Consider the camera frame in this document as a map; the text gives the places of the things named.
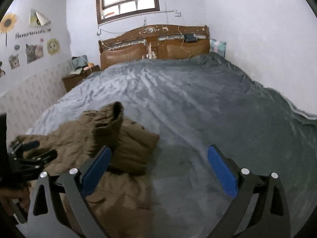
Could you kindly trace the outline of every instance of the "plaid pillow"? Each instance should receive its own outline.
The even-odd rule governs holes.
[[[215,52],[222,57],[226,55],[226,42],[218,41],[216,39],[210,39],[210,51]]]

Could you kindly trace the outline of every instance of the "brown jacket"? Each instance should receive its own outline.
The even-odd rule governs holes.
[[[56,149],[58,157],[45,170],[59,175],[80,166],[104,146],[112,150],[111,169],[105,172],[95,192],[86,198],[101,224],[113,238],[146,237],[151,219],[151,189],[146,163],[159,136],[124,117],[122,104],[83,112],[76,121],[62,124],[47,136],[20,135],[16,141],[39,140],[40,147],[25,153],[30,158]],[[72,227],[80,231],[64,200]]]

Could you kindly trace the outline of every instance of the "cat sticker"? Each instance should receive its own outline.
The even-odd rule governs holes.
[[[10,55],[9,57],[9,63],[10,63],[10,66],[11,66],[11,69],[15,69],[15,68],[18,68],[20,67],[20,62],[19,62],[19,54],[17,55]]]
[[[58,54],[60,50],[61,47],[56,38],[52,38],[47,42],[47,51],[50,55]]]
[[[43,53],[43,46],[42,45],[37,45],[35,49],[35,56],[37,59],[40,59],[44,56]]]
[[[28,45],[26,44],[26,57],[27,63],[34,62],[44,56],[43,45]]]
[[[0,78],[5,75],[5,71],[1,69],[2,61],[0,61]]]

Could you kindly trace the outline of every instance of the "wooden cabinet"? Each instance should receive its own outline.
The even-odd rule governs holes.
[[[81,71],[80,74],[73,74],[67,77],[62,78],[64,82],[64,86],[67,92],[71,91],[74,87],[76,87],[83,79],[88,77],[92,72],[100,71],[99,65],[92,67],[86,71]]]

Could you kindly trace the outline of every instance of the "bedspread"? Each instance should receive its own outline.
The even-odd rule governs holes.
[[[215,53],[186,60],[145,59],[94,73],[46,110],[29,134],[46,135],[83,111],[114,101],[124,105],[131,120],[160,135],[147,165],[153,201],[148,237],[206,237],[219,222],[231,198],[208,163],[211,144],[254,174],[278,173],[292,235],[316,206],[314,116],[299,115],[278,92]]]

